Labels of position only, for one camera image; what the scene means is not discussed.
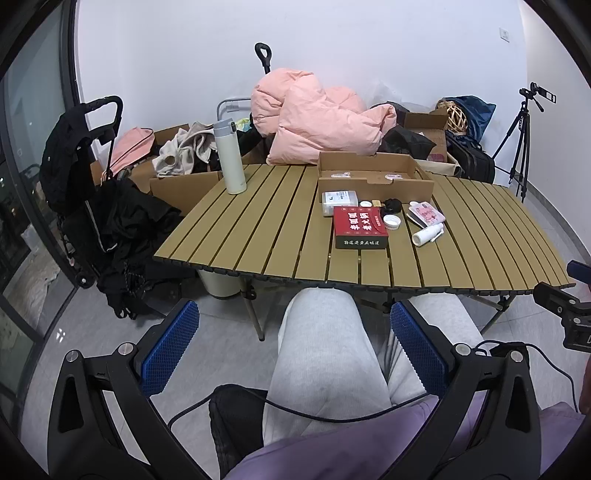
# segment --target gray tile floor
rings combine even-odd
[[[544,227],[565,261],[581,260],[576,248],[558,224],[533,198],[526,204]],[[165,421],[178,411],[207,396],[215,386],[228,382],[267,388],[277,358],[277,332],[289,300],[297,290],[261,293],[255,309],[264,325],[267,339],[259,342],[245,314],[242,299],[218,300],[208,296],[198,282],[187,283],[183,296],[197,300],[201,312],[200,328],[191,341],[165,390],[152,401]],[[587,286],[578,284],[571,293],[591,301]],[[154,306],[160,311],[174,304],[174,287],[160,289]],[[374,294],[368,299],[383,301]],[[467,297],[461,297],[477,326],[483,326],[494,309]],[[376,310],[360,307],[360,313],[376,350],[387,333],[387,321]],[[64,355],[79,349],[84,356],[113,352],[122,342],[136,342],[158,319],[131,321],[115,317],[105,297],[95,287],[79,290],[60,318],[41,356],[27,396],[21,441],[32,456],[47,469],[47,423],[53,390]],[[562,347],[563,330],[558,317],[538,307],[531,296],[518,297],[485,335],[502,341],[523,340],[535,343],[575,381],[577,399],[588,358],[580,352]],[[568,380],[551,369],[539,356],[531,354],[531,374],[539,405],[558,401],[571,403]],[[107,395],[109,408],[129,452],[143,459],[112,394]],[[212,477],[219,477],[215,449],[210,434],[207,407],[186,415],[173,427],[175,435]]]

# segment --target pink puffer coat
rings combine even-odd
[[[321,151],[373,155],[396,124],[392,105],[366,110],[353,90],[324,90],[314,74],[284,68],[255,86],[251,111],[261,135],[276,133],[269,165],[316,164]]]

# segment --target light gray pants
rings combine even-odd
[[[460,300],[447,293],[411,299],[423,318],[454,344],[482,341]],[[362,417],[410,400],[424,388],[397,339],[385,377],[353,298],[341,290],[307,288],[289,303],[278,341],[279,357],[267,398],[310,415]],[[287,437],[326,432],[347,424],[305,419],[268,404],[265,445]]]

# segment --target white bottle cap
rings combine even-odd
[[[384,225],[388,230],[396,230],[400,223],[401,220],[396,215],[384,215]]]

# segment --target phone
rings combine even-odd
[[[542,97],[544,97],[545,99],[549,100],[552,103],[556,103],[556,95],[553,93],[550,93],[548,90],[546,90],[545,88],[542,87],[538,87],[537,85],[535,85],[535,90],[532,89],[533,92],[538,92]]]

